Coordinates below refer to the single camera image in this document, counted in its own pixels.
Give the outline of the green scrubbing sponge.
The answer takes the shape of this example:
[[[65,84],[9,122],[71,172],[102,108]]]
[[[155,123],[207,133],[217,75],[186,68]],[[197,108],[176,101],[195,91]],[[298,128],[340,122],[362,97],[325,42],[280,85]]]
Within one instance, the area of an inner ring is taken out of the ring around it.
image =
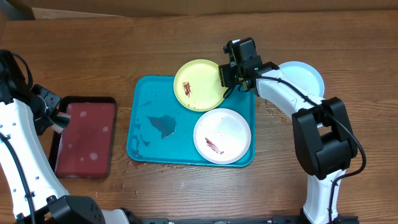
[[[62,133],[63,130],[68,126],[70,118],[71,116],[69,114],[58,112],[57,115],[52,119],[51,128],[56,133]]]

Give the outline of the yellow-green plate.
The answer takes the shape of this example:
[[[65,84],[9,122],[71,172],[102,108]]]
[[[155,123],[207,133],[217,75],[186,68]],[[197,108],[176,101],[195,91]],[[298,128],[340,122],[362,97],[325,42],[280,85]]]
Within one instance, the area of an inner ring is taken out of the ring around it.
[[[219,106],[227,90],[221,86],[218,64],[196,59],[180,67],[174,78],[179,103],[193,111],[209,111]]]

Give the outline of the light blue plate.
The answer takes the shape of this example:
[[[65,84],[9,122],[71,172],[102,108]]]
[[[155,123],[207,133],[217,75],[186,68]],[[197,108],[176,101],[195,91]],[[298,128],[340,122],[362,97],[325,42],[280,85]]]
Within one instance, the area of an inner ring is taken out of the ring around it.
[[[289,61],[279,65],[284,75],[301,89],[319,97],[323,97],[325,85],[320,73],[311,65]]]

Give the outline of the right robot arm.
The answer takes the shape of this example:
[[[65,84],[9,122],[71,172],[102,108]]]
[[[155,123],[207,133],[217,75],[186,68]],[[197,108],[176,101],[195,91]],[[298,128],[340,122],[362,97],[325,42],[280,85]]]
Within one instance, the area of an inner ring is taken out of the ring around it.
[[[354,137],[344,103],[324,99],[320,74],[303,62],[276,65],[258,59],[219,67],[222,86],[244,86],[270,101],[292,120],[295,154],[308,174],[302,223],[339,223],[336,209],[340,182],[357,154],[363,153]]]

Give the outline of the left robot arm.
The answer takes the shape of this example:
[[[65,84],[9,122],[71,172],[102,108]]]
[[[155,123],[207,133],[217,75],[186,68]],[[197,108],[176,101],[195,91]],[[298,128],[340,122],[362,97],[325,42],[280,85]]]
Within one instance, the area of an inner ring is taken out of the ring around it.
[[[17,223],[134,223],[125,208],[102,210],[91,198],[71,196],[50,166],[38,136],[67,125],[61,98],[33,82],[22,57],[1,51],[1,167]]]

